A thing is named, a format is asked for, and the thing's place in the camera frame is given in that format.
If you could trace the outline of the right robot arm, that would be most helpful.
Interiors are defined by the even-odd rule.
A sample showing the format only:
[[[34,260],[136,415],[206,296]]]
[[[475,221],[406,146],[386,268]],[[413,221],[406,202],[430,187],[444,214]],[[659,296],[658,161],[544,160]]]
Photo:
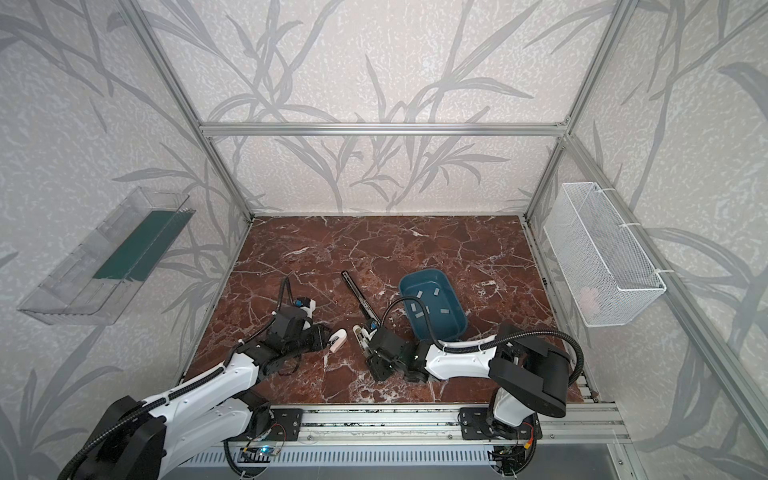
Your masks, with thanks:
[[[504,325],[496,335],[467,342],[407,341],[379,327],[354,328],[366,365],[377,381],[400,372],[408,382],[490,379],[498,386],[490,422],[518,427],[540,414],[566,415],[567,392],[581,375],[583,350],[558,330],[523,331]]]

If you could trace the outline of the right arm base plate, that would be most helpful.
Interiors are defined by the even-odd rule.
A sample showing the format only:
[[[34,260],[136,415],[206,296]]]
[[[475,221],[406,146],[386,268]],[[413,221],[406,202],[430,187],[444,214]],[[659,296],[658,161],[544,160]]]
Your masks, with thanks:
[[[527,442],[542,437],[538,415],[526,417],[519,426],[509,426],[493,418],[488,408],[463,407],[459,409],[457,421],[463,440],[512,440]]]

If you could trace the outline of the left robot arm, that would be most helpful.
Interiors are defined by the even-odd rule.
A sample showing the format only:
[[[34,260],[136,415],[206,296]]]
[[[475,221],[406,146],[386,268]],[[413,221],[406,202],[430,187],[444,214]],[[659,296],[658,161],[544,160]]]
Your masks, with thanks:
[[[289,359],[325,349],[331,330],[308,307],[289,305],[238,341],[224,361],[161,394],[108,407],[62,479],[161,479],[217,442],[260,435],[269,403],[252,387]]]

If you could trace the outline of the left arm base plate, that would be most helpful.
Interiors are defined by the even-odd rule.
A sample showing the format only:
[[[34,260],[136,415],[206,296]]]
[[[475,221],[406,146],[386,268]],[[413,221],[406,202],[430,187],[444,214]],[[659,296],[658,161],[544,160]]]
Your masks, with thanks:
[[[297,441],[303,413],[300,408],[262,409],[252,415],[245,436],[254,441]]]

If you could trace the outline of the teal plastic tray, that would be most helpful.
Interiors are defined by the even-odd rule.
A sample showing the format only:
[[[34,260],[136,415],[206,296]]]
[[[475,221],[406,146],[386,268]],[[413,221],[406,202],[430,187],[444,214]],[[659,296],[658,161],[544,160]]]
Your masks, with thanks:
[[[426,307],[436,337],[444,341],[457,341],[466,331],[468,320],[448,277],[439,269],[425,269],[404,276],[399,282],[403,297],[416,297]],[[449,309],[441,314],[440,309]]]

